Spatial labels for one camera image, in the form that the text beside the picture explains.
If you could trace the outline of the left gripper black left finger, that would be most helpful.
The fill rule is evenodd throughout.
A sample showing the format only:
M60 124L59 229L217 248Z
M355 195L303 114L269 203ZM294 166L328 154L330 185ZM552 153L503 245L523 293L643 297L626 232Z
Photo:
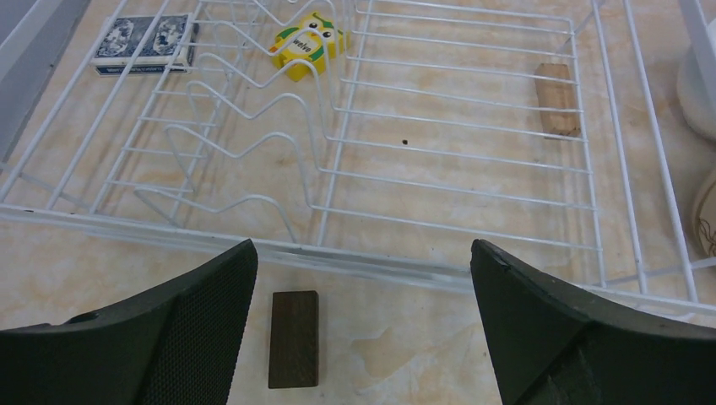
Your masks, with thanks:
M224 404L258 272L250 240L142 293L1 333L4 404Z

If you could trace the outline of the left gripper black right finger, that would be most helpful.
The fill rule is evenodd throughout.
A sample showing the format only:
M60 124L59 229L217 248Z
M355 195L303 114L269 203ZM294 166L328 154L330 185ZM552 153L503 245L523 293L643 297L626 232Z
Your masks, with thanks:
M711 327L617 304L487 240L470 273L503 403L714 403Z

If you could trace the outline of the beige leaf pattern bowl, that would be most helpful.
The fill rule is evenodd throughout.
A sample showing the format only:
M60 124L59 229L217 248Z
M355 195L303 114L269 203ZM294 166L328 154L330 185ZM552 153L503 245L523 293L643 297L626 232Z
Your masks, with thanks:
M715 256L715 169L698 188L692 206L692 230L701 252Z

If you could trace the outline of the white footed bowl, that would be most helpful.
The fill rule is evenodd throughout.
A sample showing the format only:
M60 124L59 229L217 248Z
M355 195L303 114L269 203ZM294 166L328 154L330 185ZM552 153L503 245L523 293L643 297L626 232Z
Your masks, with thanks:
M677 98L687 125L700 137L714 143L715 103L709 90L715 89L715 57L710 57L709 60L713 59L713 62L709 61L702 69L697 56L697 49L702 45L694 44L695 41L691 38L677 72Z

